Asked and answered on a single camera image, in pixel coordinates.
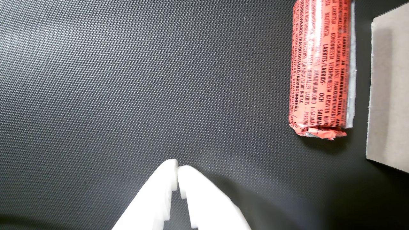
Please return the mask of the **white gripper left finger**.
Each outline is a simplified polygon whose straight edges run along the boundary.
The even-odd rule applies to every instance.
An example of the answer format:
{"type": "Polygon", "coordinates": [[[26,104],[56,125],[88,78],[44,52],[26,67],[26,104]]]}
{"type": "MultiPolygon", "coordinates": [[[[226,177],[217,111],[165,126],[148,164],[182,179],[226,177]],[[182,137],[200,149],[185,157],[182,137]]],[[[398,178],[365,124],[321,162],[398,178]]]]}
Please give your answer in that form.
{"type": "Polygon", "coordinates": [[[149,177],[112,228],[162,230],[170,219],[172,192],[178,189],[178,161],[164,161],[149,177]]]}

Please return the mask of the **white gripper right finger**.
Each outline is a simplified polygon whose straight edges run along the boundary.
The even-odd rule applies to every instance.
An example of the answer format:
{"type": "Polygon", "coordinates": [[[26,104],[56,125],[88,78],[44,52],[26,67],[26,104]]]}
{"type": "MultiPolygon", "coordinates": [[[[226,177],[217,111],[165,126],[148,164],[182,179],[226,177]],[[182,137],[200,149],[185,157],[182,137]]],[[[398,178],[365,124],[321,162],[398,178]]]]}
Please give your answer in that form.
{"type": "Polygon", "coordinates": [[[250,230],[241,210],[192,166],[178,168],[180,195],[188,205],[190,226],[198,230],[250,230]]]}

